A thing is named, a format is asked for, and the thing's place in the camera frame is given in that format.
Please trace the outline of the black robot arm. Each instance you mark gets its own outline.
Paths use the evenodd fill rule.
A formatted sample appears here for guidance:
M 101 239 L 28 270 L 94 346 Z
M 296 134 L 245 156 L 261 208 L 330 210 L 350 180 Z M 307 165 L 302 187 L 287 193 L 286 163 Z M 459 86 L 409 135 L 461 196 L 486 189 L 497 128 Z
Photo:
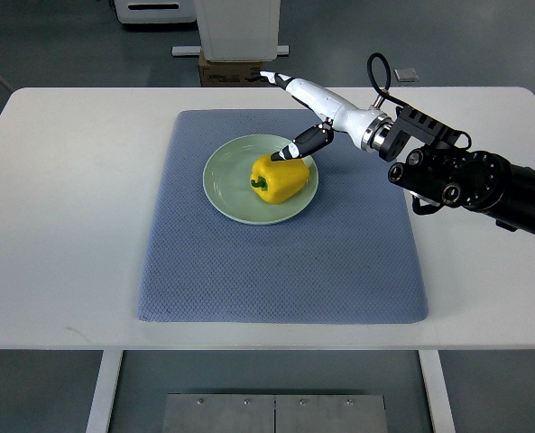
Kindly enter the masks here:
M 455 130 L 372 84 L 376 103 L 396 105 L 396 118 L 372 127 L 364 144 L 391 164 L 388 180 L 413 195 L 412 210 L 432 215 L 463 207 L 494 219 L 510 232 L 535 235 L 535 170 L 504 157 L 458 147 Z

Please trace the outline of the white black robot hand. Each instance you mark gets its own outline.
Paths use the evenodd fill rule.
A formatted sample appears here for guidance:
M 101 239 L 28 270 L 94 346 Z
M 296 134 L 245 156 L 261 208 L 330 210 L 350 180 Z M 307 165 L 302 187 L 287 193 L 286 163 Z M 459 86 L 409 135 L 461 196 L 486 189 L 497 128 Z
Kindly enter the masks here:
M 349 135 L 361 150 L 379 151 L 392 128 L 393 120 L 381 110 L 382 95 L 369 108 L 360 109 L 331 90 L 304 78 L 263 70 L 255 77 L 282 88 L 320 119 L 319 124 L 273 153 L 272 161 L 303 159 L 330 144 L 336 132 Z

